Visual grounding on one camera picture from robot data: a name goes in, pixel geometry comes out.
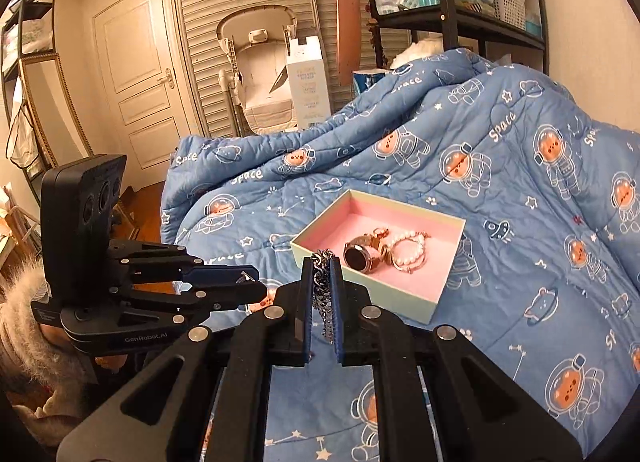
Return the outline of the person's left hand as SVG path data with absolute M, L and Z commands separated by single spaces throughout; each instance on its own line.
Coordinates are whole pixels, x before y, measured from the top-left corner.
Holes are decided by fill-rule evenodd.
M 72 354 L 78 353 L 78 350 L 73 346 L 70 338 L 63 329 L 48 325 L 39 325 L 39 328 L 43 338 L 52 345 L 65 350 L 65 352 L 71 352 Z M 103 369 L 117 372 L 124 367 L 127 358 L 127 355 L 102 356 L 94 358 L 94 361 Z

